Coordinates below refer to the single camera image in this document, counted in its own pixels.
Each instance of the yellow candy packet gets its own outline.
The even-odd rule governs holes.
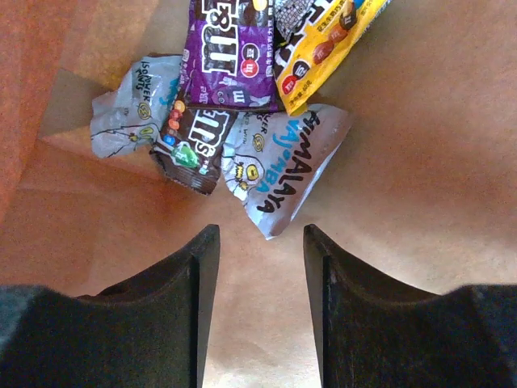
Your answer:
[[[391,0],[315,0],[275,53],[275,79],[289,115],[300,113]]]

